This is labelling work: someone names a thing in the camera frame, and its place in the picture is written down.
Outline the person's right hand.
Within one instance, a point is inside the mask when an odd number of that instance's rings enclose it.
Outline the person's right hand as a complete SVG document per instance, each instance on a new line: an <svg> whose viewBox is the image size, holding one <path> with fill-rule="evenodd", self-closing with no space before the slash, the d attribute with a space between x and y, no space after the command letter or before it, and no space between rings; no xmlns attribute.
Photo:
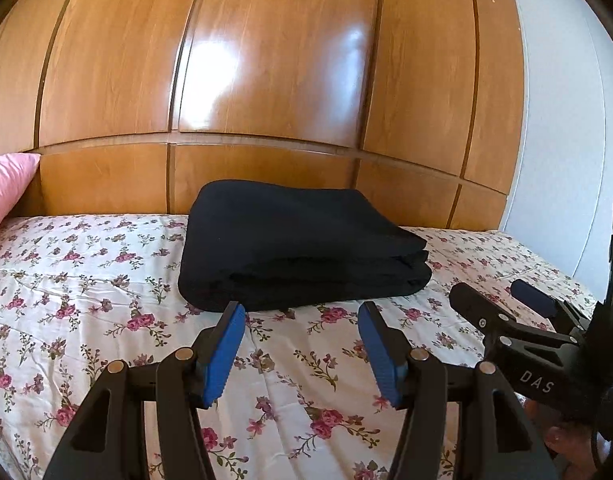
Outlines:
<svg viewBox="0 0 613 480"><path fill-rule="evenodd" d="M591 442L591 428L565 422L561 414L549 406L530 399L525 400L523 406L547 448L565 459L567 466L562 471L561 478L593 478L597 471L593 448L598 457L605 460L611 444L602 436L597 437L596 443Z"/></svg>

